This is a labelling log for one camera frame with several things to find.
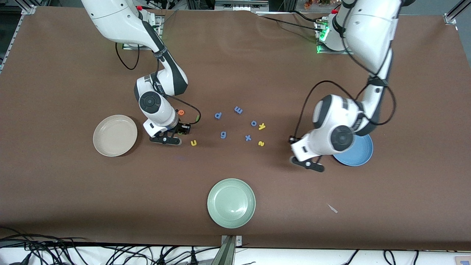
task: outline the green light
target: green light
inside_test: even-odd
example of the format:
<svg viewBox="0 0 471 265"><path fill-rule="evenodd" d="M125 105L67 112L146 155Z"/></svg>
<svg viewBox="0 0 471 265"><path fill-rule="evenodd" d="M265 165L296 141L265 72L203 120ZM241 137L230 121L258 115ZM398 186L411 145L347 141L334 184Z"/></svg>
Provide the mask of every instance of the green light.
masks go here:
<svg viewBox="0 0 471 265"><path fill-rule="evenodd" d="M329 27L325 26L325 29L322 32L323 32L323 34L320 35L319 39L321 41L325 41L325 39L327 38L327 34L329 33Z"/></svg>

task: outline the small white debris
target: small white debris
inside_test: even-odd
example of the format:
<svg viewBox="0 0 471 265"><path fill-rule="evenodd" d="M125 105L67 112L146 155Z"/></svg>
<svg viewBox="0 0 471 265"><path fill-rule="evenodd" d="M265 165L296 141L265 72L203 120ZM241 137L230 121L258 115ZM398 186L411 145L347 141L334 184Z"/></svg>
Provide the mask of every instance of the small white debris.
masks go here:
<svg viewBox="0 0 471 265"><path fill-rule="evenodd" d="M330 204L327 203L327 205L330 207L330 209L331 209L334 213L336 213L336 214L339 213L339 211L335 210L335 208L332 207L332 206L330 206Z"/></svg>

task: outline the white floor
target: white floor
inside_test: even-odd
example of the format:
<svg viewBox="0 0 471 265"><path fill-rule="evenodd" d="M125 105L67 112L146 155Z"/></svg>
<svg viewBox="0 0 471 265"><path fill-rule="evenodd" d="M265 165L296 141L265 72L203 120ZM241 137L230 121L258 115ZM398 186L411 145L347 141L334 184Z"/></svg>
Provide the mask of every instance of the white floor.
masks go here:
<svg viewBox="0 0 471 265"><path fill-rule="evenodd" d="M138 251L142 247L137 247L131 251ZM197 247L195 250L205 249L206 247ZM160 247L152 247L154 257L160 254ZM113 255L114 251L100 247L79 247L81 255L89 265L105 265L107 260ZM166 261L170 261L173 257L179 254L190 251L189 247L179 247L172 251ZM199 261L213 259L216 256L217 249L202 252L196 255ZM353 254L353 250L330 250L330 249L267 249L267 248L239 248L236 251L234 265L247 265L253 263L254 265L343 265L348 261ZM73 262L76 265L85 265L75 253L75 250L69 249L69 253ZM146 250L143 254L151 256L150 251ZM397 265L412 265L415 257L414 251L393 251ZM23 248L2 248L0 249L0 265L9 265L14 262L21 262L28 254ZM114 264L121 265L126 257L130 254L122 255ZM456 253L456 252L434 252L434 251L421 251L417 259L416 265L465 265L466 263L455 263L456 256L469 257L471 261L471 253ZM50 264L52 260L44 254L44 259ZM175 261L180 258L169 262L173 265ZM144 265L146 260L144 258L133 258L127 265ZM382 250L360 250L350 265L388 265L383 257ZM41 265L36 257L30 259L29 265Z"/></svg>

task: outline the black circular joint cap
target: black circular joint cap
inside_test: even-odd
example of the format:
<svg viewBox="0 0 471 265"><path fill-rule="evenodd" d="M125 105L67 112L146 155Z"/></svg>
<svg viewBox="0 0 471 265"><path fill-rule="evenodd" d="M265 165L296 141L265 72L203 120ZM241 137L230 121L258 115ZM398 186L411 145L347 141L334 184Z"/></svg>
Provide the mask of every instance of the black circular joint cap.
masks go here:
<svg viewBox="0 0 471 265"><path fill-rule="evenodd" d="M147 113L153 114L159 111L160 108L160 96L156 92L149 91L142 94L139 99L139 106Z"/></svg>
<svg viewBox="0 0 471 265"><path fill-rule="evenodd" d="M349 127L340 125L333 130L330 141L336 151L344 151L353 143L353 132Z"/></svg>

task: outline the plate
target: plate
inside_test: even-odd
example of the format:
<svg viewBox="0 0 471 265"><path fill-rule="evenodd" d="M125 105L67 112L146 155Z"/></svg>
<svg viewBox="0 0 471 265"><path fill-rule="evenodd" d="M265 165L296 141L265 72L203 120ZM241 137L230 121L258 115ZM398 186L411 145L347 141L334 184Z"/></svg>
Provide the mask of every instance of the plate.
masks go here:
<svg viewBox="0 0 471 265"><path fill-rule="evenodd" d="M124 115L110 116L98 124L93 133L93 145L102 155L120 156L132 148L138 137L138 128Z"/></svg>
<svg viewBox="0 0 471 265"><path fill-rule="evenodd" d="M247 183L239 179L224 179L209 192L208 212L222 227L241 227L255 212L255 195Z"/></svg>
<svg viewBox="0 0 471 265"><path fill-rule="evenodd" d="M347 166L361 166L370 160L373 155L373 140L370 135L355 135L353 146L341 154L335 154L333 157L340 163Z"/></svg>

